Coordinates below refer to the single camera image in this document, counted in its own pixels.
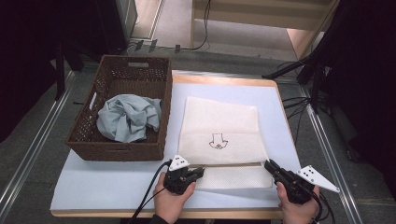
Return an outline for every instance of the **white cloth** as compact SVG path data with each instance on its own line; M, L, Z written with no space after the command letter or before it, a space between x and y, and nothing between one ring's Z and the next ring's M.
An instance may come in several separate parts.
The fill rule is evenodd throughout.
M198 189L272 187L262 166L243 164L268 160L256 106L187 97L178 154L190 164L219 166L205 169Z

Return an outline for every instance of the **person's arm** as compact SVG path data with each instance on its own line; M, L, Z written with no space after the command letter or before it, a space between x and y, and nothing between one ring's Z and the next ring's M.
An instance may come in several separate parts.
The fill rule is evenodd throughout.
M163 189L165 173L161 173L154 194ZM173 224L178 220L184 203L190 198L195 190L195 182L192 182L182 195L177 195L164 189L154 197L155 215L150 224Z
M318 212L318 203L311 199L304 204L289 202L285 186L277 182L277 196L280 199L279 207L283 213L284 224L309 224ZM315 186L314 192L319 195L319 187Z

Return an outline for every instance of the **wicker basket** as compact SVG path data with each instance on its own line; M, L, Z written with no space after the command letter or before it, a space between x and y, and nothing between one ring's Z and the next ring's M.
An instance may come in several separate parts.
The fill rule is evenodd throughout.
M102 136L96 127L98 111L108 99L119 94L162 99L160 130L156 133L147 128L147 139L138 143L120 143ZM160 161L171 96L169 59L105 55L66 144L86 161Z

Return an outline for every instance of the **crumpled cloth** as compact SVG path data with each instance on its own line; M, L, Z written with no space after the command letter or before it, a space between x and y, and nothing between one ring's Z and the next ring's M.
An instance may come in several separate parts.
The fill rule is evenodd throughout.
M144 140L146 128L158 132L161 120L161 99L133 94L117 95L105 102L98 112L96 125L108 139L123 143Z

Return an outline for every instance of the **white tag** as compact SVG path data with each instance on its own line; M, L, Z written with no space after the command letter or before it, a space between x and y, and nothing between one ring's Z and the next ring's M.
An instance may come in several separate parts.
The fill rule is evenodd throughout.
M169 170L175 171L189 165L190 164L184 158L176 154L176 156L172 160L171 165L169 166Z
M93 103L95 102L95 99L96 99L96 92L93 94L93 97L92 97L92 99L91 99L90 109L92 109Z
M312 166L306 166L305 168L299 170L297 172L297 175L299 175L304 180L308 181L313 185L318 185L321 188L328 189L336 193L340 192L339 188L337 188L334 184L332 184L328 179L326 179L323 175L321 175Z

